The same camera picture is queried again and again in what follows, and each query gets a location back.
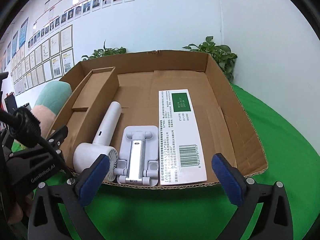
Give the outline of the white folding phone stand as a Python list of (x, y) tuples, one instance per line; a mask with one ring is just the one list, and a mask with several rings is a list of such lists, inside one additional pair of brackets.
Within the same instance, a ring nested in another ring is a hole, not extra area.
[(123, 185), (153, 187), (159, 180), (159, 135), (156, 126), (127, 126), (114, 174)]

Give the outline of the white green medicine box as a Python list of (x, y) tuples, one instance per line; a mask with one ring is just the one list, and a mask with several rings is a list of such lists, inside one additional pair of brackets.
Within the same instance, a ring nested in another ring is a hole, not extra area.
[(189, 91), (161, 90), (158, 98), (160, 185), (205, 182), (203, 149)]

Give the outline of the white handheld fan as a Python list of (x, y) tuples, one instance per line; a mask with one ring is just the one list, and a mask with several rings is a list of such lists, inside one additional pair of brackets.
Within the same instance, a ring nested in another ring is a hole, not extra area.
[(82, 142), (77, 146), (73, 155), (73, 167), (77, 173), (81, 173), (84, 169), (90, 167), (99, 155), (104, 154), (109, 159), (109, 171), (105, 180), (109, 182), (115, 180), (114, 169), (117, 166), (118, 152), (114, 147), (110, 146), (110, 143), (120, 115), (120, 103), (116, 101), (111, 102), (93, 142)]

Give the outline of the green table cloth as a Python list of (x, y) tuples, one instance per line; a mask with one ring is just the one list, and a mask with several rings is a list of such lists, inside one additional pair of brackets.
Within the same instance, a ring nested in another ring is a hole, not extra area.
[[(319, 155), (276, 111), (239, 86), (233, 90), (268, 161), (268, 169), (255, 180), (283, 182), (293, 237), (302, 239), (319, 215)], [(178, 190), (102, 185), (86, 212), (106, 239), (215, 239), (235, 209), (218, 185)]]

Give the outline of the pastel plush toy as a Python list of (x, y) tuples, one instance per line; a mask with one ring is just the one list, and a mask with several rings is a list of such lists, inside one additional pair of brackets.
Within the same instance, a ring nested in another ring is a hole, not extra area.
[(41, 137), (48, 137), (51, 126), (71, 94), (71, 85), (63, 81), (49, 82), (41, 90), (30, 111), (40, 122)]

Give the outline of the brown cardboard insert divider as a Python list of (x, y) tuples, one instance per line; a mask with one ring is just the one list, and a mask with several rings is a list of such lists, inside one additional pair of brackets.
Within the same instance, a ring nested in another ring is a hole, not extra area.
[(69, 168), (73, 168), (73, 155), (82, 142), (92, 142), (100, 123), (119, 87), (114, 67), (91, 70), (73, 90), (56, 116), (47, 135), (62, 126), (68, 135), (60, 149)]

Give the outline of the large cardboard box tray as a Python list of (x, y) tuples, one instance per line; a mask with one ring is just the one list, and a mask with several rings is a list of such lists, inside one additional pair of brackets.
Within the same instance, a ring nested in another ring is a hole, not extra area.
[[(136, 189), (212, 186), (222, 154), (245, 177), (268, 168), (243, 105), (205, 53), (161, 50), (100, 57), (63, 78), (72, 94), (49, 129), (62, 126), (67, 166), (81, 172), (100, 153), (106, 184)], [(101, 140), (101, 151), (93, 145)]]

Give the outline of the left potted green plant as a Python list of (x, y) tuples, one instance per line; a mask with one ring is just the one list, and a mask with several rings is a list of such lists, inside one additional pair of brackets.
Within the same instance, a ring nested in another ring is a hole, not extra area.
[(97, 59), (100, 57), (106, 57), (111, 55), (119, 55), (119, 54), (126, 54), (127, 49), (124, 47), (120, 48), (107, 48), (105, 46), (105, 42), (103, 45), (103, 48), (95, 49), (91, 55), (82, 55), (81, 60), (82, 61), (88, 61), (92, 59)]

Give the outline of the potted green plant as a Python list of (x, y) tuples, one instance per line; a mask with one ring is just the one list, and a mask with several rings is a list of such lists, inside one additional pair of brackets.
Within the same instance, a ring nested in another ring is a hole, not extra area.
[(119, 55), (119, 54), (126, 54), (127, 49), (124, 47), (120, 48), (107, 48), (105, 46), (105, 42), (103, 45), (103, 48), (95, 49), (91, 55), (82, 55), (81, 60), (82, 61), (88, 61), (92, 59), (97, 59), (100, 57), (106, 57), (111, 55)]
[(190, 43), (187, 46), (184, 46), (183, 49), (209, 54), (218, 64), (228, 81), (230, 83), (233, 82), (234, 67), (238, 56), (236, 55), (236, 53), (232, 52), (231, 48), (228, 45), (217, 45), (214, 42), (213, 36), (207, 36), (205, 40), (199, 45)]

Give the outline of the right potted green plant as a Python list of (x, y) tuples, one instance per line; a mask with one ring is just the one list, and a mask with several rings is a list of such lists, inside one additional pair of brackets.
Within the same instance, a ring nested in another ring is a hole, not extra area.
[(184, 46), (183, 49), (209, 54), (218, 64), (228, 81), (230, 83), (233, 82), (234, 67), (238, 56), (236, 55), (236, 53), (232, 52), (231, 48), (228, 45), (217, 45), (214, 42), (213, 36), (207, 36), (205, 40), (199, 45), (190, 43), (187, 46)]

